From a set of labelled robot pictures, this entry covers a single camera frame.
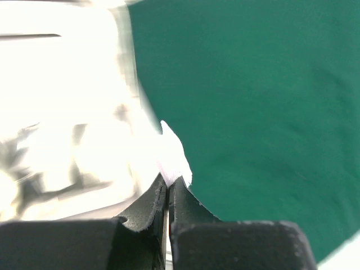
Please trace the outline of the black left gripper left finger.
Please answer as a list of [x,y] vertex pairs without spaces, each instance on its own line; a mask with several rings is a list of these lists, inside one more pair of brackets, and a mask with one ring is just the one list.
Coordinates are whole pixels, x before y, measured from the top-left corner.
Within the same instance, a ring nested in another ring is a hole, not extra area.
[[165,269],[167,186],[106,219],[1,224],[1,269]]

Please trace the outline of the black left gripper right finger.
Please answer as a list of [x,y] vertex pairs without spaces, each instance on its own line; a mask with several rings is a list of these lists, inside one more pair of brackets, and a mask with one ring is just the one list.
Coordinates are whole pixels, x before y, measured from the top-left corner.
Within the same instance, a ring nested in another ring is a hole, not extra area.
[[224,222],[199,202],[183,178],[169,189],[169,237],[174,269],[317,269],[295,223]]

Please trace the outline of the stainless steel tray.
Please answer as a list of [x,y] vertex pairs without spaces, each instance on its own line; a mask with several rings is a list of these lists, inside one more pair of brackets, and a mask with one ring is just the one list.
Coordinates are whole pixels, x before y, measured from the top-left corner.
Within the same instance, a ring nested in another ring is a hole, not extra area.
[[1,221],[110,217],[157,174],[128,1],[1,2]]

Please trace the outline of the green surgical cloth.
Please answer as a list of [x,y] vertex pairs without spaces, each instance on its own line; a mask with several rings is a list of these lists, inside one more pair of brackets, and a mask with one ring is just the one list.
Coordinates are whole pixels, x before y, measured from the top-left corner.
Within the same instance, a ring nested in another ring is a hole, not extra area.
[[137,74],[220,219],[287,220],[359,268],[359,2],[140,1]]

